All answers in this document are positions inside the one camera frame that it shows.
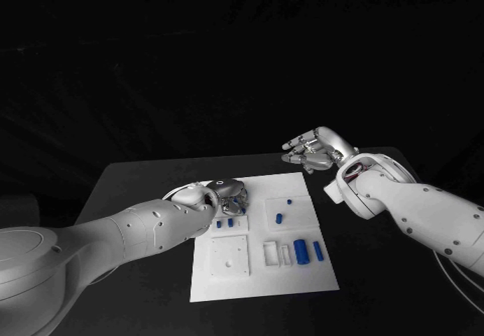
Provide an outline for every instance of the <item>small blue piece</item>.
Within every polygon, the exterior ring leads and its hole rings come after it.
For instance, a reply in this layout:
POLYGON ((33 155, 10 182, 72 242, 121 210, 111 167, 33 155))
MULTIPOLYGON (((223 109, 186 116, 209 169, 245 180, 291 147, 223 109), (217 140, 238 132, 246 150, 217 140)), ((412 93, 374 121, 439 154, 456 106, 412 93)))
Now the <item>small blue piece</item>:
POLYGON ((308 249, 305 248, 304 239, 294 240, 294 250, 297 263, 305 265, 310 263, 308 249))
POLYGON ((318 259, 320 261, 323 261, 324 258, 323 258, 323 252, 321 252, 320 243, 318 243, 317 241, 312 241, 312 245, 314 245, 314 250, 315 250, 317 259, 318 259))

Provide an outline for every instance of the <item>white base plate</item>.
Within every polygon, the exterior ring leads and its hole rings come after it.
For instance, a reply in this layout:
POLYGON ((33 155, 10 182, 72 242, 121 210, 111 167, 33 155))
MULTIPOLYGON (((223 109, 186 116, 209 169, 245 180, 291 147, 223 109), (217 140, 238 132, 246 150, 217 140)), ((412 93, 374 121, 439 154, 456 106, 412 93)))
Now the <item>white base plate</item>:
MULTIPOLYGON (((249 196, 246 216, 240 216, 246 218, 246 228, 240 228, 240 231, 236 229, 238 217, 232 217, 233 227, 226 228, 226 233, 220 231, 222 229, 212 227, 206 233, 194 239, 190 302, 338 290, 338 283, 312 203, 310 208, 304 208, 304 212, 310 212, 310 219, 302 222, 304 227, 298 227, 294 224, 289 230, 269 230, 266 200, 285 199, 287 206, 287 199, 294 200, 288 207, 292 207, 292 211, 297 211, 298 204, 301 204, 295 202, 297 197, 302 197, 301 199, 304 199, 304 197, 308 198, 308 189, 305 187, 302 173, 252 176, 235 179, 243 182, 249 196), (213 263, 222 265, 223 261, 226 262, 225 258, 219 260, 212 259, 216 258, 212 257, 212 241, 220 237, 235 238, 238 236, 246 237, 249 276, 212 276, 213 263), (294 240, 297 239, 305 240, 307 253, 311 261, 307 265, 299 265, 295 258, 294 240), (266 266, 263 255, 265 242, 276 242, 279 267, 266 266), (324 261, 318 261, 312 242, 320 243, 324 261), (284 267, 282 245, 287 245, 291 259, 291 266, 287 267, 284 267)), ((225 215, 220 210, 213 219, 214 226, 217 218, 225 220, 223 223, 227 226, 229 216, 225 215)))

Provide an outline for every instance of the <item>black curtain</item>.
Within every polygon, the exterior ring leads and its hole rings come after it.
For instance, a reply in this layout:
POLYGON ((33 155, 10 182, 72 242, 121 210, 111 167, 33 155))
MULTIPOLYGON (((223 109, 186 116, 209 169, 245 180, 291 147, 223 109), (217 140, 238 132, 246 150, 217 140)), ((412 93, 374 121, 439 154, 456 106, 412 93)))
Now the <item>black curtain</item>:
POLYGON ((55 215, 75 213, 112 162, 275 153, 328 126, 360 148, 397 147, 422 180, 477 202, 478 8, 464 1, 11 8, 4 190, 26 189, 55 215))

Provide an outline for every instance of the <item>dark table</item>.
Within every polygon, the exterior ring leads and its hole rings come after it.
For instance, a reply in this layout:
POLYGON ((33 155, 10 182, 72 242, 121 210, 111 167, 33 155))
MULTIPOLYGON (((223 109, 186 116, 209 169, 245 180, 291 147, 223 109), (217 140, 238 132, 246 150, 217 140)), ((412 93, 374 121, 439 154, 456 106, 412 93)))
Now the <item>dark table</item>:
MULTIPOLYGON (((383 153, 413 172, 396 148, 383 153)), ((282 153, 111 164, 76 224, 160 199, 194 181, 302 172, 282 153)), ((432 251, 402 234, 389 213, 359 218, 323 187, 330 171, 304 171, 340 290, 190 303, 193 239, 124 264, 91 285, 52 336, 481 335, 484 317, 461 298, 432 251)))

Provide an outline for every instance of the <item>robotic hand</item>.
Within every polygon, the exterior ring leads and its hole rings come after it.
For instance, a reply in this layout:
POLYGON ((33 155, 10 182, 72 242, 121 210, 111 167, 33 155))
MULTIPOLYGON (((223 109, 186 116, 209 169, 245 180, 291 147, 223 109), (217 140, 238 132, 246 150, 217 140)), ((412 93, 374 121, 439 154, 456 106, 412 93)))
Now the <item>robotic hand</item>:
POLYGON ((383 154, 359 153, 325 127, 282 145, 282 161, 305 171, 337 165, 324 187, 334 203, 370 219, 387 210, 397 227, 418 242, 484 277, 484 208, 442 189, 415 182, 403 166, 383 154))
POLYGON ((200 236, 219 206, 225 214, 243 214, 243 182, 191 183, 163 199, 70 227, 1 229, 0 335, 50 335, 92 281, 200 236))

